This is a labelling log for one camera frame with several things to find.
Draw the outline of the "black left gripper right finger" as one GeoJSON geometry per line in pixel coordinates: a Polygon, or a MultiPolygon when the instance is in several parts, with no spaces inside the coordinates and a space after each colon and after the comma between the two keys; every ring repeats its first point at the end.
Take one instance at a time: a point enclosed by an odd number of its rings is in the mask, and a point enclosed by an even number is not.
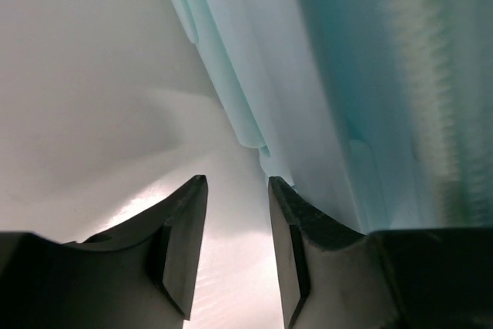
{"type": "Polygon", "coordinates": [[[490,328],[489,228],[358,233],[269,181],[287,328],[490,328]]]}

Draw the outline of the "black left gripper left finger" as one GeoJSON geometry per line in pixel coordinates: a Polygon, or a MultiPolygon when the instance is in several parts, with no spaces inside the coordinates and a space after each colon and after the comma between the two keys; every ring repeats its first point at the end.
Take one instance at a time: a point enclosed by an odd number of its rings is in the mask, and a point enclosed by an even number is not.
{"type": "Polygon", "coordinates": [[[77,243],[1,235],[3,328],[180,328],[191,314],[207,207],[197,175],[77,243]]]}

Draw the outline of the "light blue hard-shell suitcase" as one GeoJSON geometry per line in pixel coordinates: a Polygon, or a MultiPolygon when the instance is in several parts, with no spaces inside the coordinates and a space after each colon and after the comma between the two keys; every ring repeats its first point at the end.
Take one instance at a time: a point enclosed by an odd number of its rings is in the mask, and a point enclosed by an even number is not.
{"type": "Polygon", "coordinates": [[[492,224],[492,0],[172,0],[239,142],[360,232],[492,224]]]}

